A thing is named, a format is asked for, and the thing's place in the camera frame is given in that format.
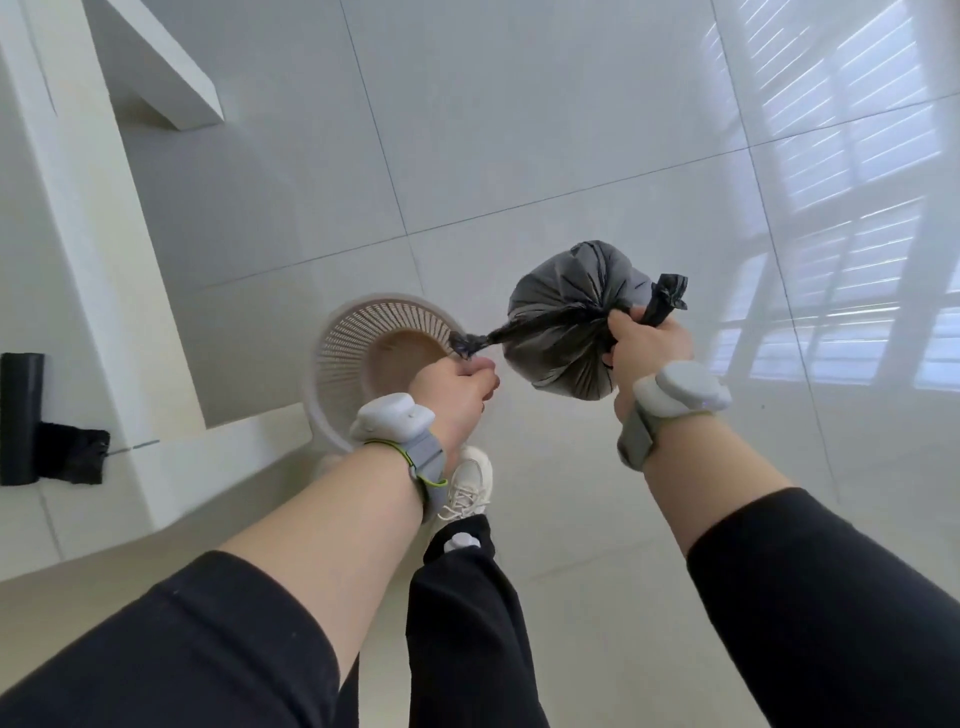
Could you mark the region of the person's right hand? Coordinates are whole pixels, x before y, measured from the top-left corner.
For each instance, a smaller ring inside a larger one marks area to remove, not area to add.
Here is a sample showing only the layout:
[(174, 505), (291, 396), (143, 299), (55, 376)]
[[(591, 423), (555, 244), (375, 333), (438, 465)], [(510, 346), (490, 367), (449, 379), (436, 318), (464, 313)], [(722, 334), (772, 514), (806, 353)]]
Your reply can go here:
[(650, 326), (650, 339), (642, 349), (642, 357), (633, 359), (602, 360), (611, 370), (611, 378), (617, 389), (614, 413), (620, 423), (626, 422), (635, 405), (634, 384), (648, 376), (656, 375), (674, 361), (694, 358), (690, 333), (678, 322), (667, 319), (660, 326)]

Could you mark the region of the person's left hand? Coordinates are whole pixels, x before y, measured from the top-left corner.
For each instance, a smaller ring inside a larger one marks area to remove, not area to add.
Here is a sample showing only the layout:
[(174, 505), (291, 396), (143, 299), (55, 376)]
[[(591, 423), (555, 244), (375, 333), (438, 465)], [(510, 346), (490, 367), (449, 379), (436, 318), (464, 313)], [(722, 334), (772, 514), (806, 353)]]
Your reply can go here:
[(430, 431), (444, 452), (446, 477), (453, 474), (462, 446), (474, 433), (499, 383), (496, 363), (480, 356), (441, 358), (413, 378), (408, 393), (435, 415)]

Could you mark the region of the black garbage bag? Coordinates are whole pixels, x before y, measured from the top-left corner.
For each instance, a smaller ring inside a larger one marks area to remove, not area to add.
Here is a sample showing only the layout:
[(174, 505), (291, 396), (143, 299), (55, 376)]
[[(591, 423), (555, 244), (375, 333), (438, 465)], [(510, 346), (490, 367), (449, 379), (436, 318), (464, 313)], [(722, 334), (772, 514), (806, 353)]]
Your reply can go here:
[(658, 327), (674, 310), (687, 309), (688, 286), (686, 275), (662, 273), (654, 280), (615, 246), (583, 241), (522, 277), (505, 324), (487, 334), (453, 331), (448, 345), (464, 359), (501, 346), (506, 362), (535, 390), (596, 402), (614, 391), (603, 361), (615, 345), (610, 312), (640, 306), (642, 325)]

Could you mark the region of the person's left forearm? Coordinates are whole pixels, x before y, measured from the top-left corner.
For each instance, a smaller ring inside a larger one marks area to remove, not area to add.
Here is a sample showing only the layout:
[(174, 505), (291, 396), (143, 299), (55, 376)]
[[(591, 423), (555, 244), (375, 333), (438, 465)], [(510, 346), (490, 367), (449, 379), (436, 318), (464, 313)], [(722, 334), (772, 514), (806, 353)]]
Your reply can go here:
[(309, 613), (345, 681), (423, 515), (401, 453), (366, 444), (218, 550), (256, 567)]

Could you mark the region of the person's right forearm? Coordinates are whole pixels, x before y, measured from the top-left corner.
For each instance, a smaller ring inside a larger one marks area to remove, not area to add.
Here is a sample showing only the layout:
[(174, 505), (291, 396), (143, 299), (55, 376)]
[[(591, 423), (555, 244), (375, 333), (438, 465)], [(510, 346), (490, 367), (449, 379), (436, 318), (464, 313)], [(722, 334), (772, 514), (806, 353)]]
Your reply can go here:
[(642, 473), (683, 556), (727, 516), (793, 487), (724, 419), (709, 413), (666, 419)]

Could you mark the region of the white right wrist tracker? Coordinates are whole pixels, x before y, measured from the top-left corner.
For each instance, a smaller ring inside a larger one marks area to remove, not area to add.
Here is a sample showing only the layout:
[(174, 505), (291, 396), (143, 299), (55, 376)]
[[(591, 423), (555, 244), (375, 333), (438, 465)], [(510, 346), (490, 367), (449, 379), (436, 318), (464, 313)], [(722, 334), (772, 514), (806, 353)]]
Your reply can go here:
[(642, 472), (664, 424), (699, 414), (715, 414), (726, 410), (732, 402), (728, 386), (705, 365), (694, 360), (666, 364), (659, 372), (632, 385), (630, 410), (617, 440), (621, 462)]

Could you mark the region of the white wrist tracker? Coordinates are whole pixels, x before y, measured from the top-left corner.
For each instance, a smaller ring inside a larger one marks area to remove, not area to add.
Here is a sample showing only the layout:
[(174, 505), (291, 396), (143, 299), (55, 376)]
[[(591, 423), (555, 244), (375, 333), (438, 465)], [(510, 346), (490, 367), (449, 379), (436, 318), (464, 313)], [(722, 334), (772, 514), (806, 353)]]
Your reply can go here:
[(431, 431), (435, 413), (417, 404), (411, 394), (386, 394), (362, 406), (349, 430), (360, 444), (380, 444), (398, 451), (407, 463), (423, 505), (423, 524), (448, 501), (447, 455)]
[(726, 410), (732, 402), (728, 386), (705, 365), (694, 360), (666, 364), (659, 372), (632, 385), (630, 410), (617, 440), (621, 462), (642, 472), (664, 424), (699, 414), (715, 414)]

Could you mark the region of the white left wrist tracker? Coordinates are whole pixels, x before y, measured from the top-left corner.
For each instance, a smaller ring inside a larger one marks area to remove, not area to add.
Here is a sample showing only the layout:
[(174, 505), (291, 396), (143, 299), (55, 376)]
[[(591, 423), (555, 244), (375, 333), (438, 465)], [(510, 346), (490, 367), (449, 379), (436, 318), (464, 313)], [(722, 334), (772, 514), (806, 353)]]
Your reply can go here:
[(447, 455), (431, 431), (435, 413), (417, 404), (411, 394), (386, 394), (362, 406), (349, 430), (360, 444), (380, 444), (398, 451), (407, 463), (423, 505), (423, 524), (448, 501)]

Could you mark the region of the white mesh waste basket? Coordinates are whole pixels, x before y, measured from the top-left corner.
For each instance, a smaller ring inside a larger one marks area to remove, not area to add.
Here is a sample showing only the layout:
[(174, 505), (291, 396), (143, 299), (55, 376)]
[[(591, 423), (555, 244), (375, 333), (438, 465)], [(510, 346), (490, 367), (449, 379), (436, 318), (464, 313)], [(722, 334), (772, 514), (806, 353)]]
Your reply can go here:
[(345, 455), (361, 407), (407, 390), (427, 365), (451, 354), (460, 324), (422, 297), (378, 293), (330, 314), (309, 351), (302, 401), (316, 447)]

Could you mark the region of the white sneaker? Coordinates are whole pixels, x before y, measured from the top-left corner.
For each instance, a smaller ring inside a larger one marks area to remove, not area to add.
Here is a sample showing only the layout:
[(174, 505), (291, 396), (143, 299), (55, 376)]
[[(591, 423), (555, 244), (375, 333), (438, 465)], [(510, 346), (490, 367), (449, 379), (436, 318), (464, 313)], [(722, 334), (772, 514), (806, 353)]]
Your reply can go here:
[(484, 515), (493, 490), (494, 468), (490, 457), (477, 446), (465, 445), (450, 476), (447, 502), (438, 512), (438, 521), (447, 524)]

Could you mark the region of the person's black trouser leg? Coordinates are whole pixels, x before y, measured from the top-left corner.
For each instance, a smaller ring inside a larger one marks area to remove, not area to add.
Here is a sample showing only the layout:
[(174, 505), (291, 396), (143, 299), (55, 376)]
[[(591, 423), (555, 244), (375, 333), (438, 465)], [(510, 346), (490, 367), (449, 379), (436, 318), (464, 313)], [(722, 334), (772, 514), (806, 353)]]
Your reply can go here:
[(549, 728), (518, 594), (487, 515), (438, 529), (406, 615), (410, 728)]

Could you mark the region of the roll of black garbage bags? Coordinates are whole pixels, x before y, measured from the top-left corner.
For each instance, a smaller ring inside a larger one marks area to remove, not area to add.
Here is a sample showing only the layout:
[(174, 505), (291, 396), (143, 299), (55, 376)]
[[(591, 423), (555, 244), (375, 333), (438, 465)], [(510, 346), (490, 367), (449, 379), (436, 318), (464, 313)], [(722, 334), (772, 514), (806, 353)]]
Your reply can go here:
[(44, 365), (41, 353), (0, 354), (0, 486), (99, 485), (112, 436), (43, 419)]

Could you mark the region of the white table frame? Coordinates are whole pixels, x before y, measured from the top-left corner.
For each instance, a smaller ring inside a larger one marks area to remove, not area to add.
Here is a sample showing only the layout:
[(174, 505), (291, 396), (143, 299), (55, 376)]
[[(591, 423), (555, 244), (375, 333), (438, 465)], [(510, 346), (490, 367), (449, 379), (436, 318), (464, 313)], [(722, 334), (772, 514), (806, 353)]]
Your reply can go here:
[(138, 540), (306, 445), (293, 404), (209, 428), (82, 0), (0, 0), (0, 354), (45, 419), (107, 431), (101, 484), (0, 486), (0, 583)]

